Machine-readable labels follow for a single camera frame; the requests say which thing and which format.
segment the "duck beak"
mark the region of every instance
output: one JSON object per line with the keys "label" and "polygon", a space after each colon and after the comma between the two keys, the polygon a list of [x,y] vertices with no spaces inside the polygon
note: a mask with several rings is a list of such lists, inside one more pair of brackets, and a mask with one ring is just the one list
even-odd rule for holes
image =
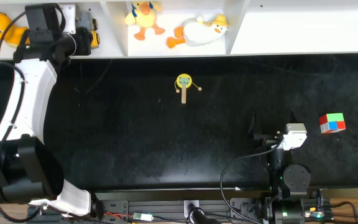
{"label": "duck beak", "polygon": [[143,15],[147,16],[150,13],[150,6],[149,6],[148,2],[141,4],[139,9],[143,13]]}

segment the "duck's hat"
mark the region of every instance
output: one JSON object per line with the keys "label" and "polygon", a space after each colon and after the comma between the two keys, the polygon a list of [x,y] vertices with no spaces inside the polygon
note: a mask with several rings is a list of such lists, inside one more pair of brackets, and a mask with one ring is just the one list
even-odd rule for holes
{"label": "duck's hat", "polygon": [[226,22],[226,16],[219,14],[216,16],[216,19],[212,21],[211,23],[216,24],[218,26],[229,26],[229,24]]}

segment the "rubik's cube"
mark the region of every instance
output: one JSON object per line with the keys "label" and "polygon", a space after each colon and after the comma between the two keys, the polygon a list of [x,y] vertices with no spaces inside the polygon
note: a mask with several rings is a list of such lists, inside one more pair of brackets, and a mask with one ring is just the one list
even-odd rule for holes
{"label": "rubik's cube", "polygon": [[342,113],[326,114],[320,117],[321,133],[336,133],[346,129]]}

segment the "toy wheel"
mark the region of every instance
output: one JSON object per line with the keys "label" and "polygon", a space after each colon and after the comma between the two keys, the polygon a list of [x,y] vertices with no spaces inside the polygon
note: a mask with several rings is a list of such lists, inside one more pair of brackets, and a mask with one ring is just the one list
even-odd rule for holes
{"label": "toy wheel", "polygon": [[93,30],[97,31],[98,30],[98,22],[96,19],[92,19],[92,24],[93,24]]}
{"label": "toy wheel", "polygon": [[100,44],[100,36],[99,34],[96,34],[96,41],[98,41],[98,45]]}

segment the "table surface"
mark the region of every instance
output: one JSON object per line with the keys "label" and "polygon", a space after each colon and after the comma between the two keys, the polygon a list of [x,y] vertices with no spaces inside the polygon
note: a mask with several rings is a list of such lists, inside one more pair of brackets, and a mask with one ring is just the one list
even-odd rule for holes
{"label": "table surface", "polygon": [[[79,188],[217,188],[229,161],[256,152],[247,140],[253,110],[265,133],[283,130],[291,111],[305,124],[293,162],[310,169],[311,187],[358,187],[358,54],[109,63],[71,61],[48,103],[45,145]],[[0,67],[0,119],[11,73]],[[186,105],[173,86],[181,73],[203,88],[189,88]],[[326,113],[343,113],[347,129],[321,134]],[[264,161],[237,162],[225,186],[268,188]]]}

